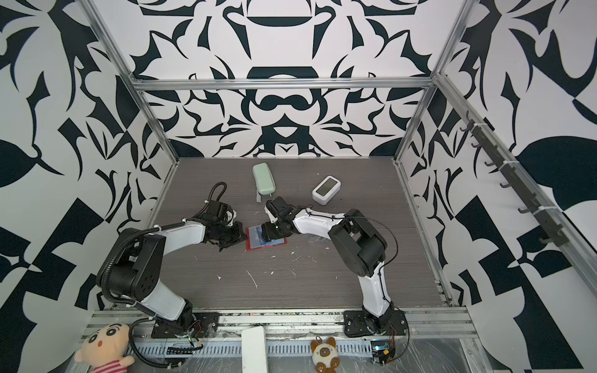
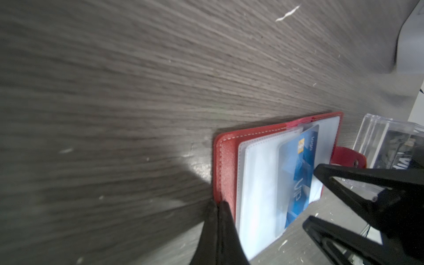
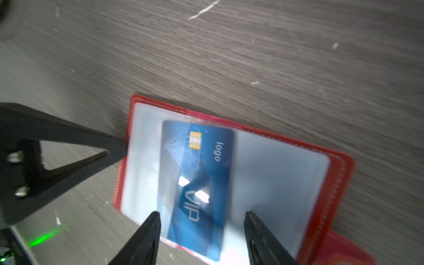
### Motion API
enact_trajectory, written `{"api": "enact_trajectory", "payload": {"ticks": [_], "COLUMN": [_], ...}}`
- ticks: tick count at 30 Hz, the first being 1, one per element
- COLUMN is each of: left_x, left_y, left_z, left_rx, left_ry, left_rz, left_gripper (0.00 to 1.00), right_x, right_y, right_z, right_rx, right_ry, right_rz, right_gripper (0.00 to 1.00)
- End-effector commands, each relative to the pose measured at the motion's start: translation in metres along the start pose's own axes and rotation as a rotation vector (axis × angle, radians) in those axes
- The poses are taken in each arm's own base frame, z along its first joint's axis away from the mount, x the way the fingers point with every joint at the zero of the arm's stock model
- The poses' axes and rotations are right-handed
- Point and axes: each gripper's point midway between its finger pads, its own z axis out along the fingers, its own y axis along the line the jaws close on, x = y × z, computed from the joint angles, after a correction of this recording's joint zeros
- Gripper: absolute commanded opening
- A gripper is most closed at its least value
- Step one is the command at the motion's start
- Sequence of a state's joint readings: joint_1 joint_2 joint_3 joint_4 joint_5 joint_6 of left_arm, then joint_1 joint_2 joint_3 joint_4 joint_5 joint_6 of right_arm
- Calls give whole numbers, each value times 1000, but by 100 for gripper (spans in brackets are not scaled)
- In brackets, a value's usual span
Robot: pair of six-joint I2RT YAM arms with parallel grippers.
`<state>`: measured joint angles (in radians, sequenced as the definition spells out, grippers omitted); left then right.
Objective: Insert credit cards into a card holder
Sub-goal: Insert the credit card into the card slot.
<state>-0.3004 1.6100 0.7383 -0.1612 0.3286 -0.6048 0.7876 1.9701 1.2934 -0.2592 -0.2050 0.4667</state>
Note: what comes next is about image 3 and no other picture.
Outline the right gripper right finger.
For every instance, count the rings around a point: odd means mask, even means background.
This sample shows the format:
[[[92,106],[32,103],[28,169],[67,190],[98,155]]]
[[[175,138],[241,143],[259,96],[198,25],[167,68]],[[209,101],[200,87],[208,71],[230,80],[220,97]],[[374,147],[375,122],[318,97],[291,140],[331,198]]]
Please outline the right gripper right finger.
[[[244,229],[251,265],[298,265],[253,211],[246,213]]]

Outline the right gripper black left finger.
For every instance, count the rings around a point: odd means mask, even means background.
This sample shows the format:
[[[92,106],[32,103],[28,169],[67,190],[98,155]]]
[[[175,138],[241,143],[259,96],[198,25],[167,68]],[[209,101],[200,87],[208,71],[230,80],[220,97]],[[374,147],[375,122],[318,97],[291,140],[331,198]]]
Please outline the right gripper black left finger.
[[[160,213],[152,212],[109,265],[155,265],[160,232]]]

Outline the red leather card holder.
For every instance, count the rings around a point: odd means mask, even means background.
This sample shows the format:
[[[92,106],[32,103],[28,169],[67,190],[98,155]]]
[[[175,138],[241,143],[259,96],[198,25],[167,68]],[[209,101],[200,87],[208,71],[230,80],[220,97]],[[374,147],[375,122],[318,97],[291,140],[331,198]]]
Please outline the red leather card holder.
[[[244,220],[253,211],[300,265],[373,265],[374,258],[330,226],[354,169],[347,154],[234,121],[134,95],[127,156],[113,206],[142,224],[157,208],[162,124],[166,120],[234,131],[221,256],[209,265],[249,265]]]

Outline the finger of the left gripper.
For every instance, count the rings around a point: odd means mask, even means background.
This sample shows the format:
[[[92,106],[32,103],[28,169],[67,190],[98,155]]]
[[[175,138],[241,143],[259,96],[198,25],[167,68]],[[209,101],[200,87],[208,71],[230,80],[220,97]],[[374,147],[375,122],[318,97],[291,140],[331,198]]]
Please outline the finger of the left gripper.
[[[127,142],[17,103],[1,103],[1,228],[119,162]]]

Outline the blue vip card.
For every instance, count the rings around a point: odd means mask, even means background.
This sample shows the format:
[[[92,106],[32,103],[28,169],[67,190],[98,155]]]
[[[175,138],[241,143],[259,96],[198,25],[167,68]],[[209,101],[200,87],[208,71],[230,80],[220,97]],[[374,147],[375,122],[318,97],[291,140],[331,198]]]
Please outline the blue vip card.
[[[206,259],[221,256],[234,131],[162,124],[157,208],[161,237]]]

